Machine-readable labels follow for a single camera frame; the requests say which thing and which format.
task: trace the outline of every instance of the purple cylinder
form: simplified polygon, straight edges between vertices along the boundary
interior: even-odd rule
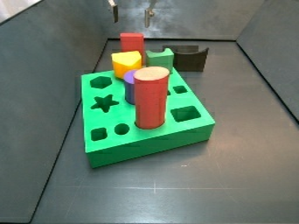
[[[136,104],[135,99],[135,72],[136,70],[131,70],[124,75],[124,83],[125,83],[125,100],[131,104]]]

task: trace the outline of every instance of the red block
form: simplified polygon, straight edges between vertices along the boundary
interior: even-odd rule
[[[120,33],[120,45],[121,52],[133,52],[139,51],[143,57],[143,62],[145,60],[145,41],[143,33]]]
[[[135,125],[151,130],[164,124],[169,71],[149,66],[135,72]]]

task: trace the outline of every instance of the dark green block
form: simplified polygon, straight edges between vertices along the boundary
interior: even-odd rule
[[[164,67],[173,70],[173,52],[165,48],[163,52],[145,51],[145,66],[147,67]]]

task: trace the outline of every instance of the star-shaped hole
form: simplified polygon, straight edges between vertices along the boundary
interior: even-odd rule
[[[112,97],[112,94],[105,97],[94,97],[96,104],[90,109],[103,109],[103,112],[107,113],[109,111],[109,107],[119,104],[119,101],[113,101]]]

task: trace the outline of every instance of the metal wall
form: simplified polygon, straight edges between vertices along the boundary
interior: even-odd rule
[[[0,222],[28,222],[107,37],[97,0],[45,0],[0,26]]]
[[[119,22],[103,10],[105,33],[119,38],[120,32],[141,32],[159,39],[236,40],[264,0],[159,0],[155,17],[145,28],[145,0],[117,0]]]
[[[237,43],[299,120],[299,1],[267,0]]]

